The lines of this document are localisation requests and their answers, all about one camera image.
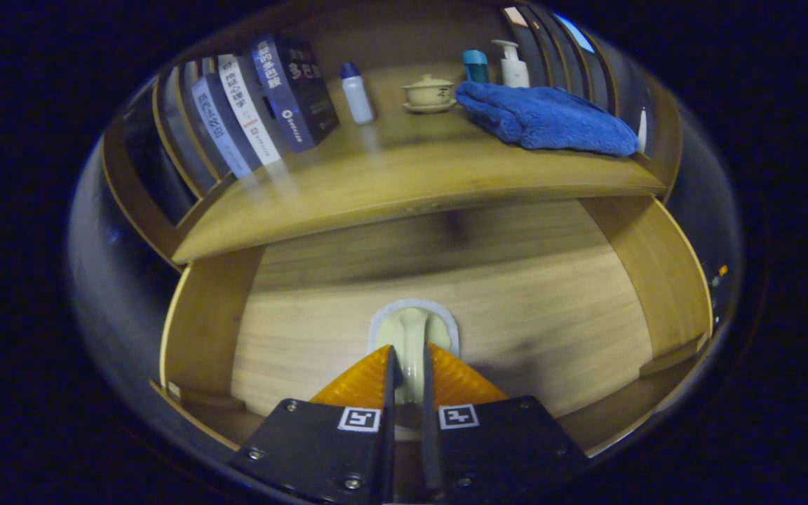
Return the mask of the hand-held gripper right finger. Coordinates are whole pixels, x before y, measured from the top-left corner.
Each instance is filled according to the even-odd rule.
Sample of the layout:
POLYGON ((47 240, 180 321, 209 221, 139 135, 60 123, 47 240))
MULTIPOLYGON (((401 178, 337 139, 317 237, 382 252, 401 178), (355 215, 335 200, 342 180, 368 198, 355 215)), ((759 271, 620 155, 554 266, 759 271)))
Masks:
POLYGON ((509 397, 424 346, 422 471, 435 501, 538 501, 591 460, 536 397, 509 397))

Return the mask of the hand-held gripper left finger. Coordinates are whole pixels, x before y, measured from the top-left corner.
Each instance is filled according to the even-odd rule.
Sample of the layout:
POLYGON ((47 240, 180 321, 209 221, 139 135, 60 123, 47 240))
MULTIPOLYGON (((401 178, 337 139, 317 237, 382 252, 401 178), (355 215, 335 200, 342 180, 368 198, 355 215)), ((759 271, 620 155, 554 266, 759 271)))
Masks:
POLYGON ((395 388, 398 359, 386 345, 359 361, 345 377, 370 382, 373 406, 350 400, 283 399, 228 464, 274 491, 318 504, 385 504, 393 498, 395 388))

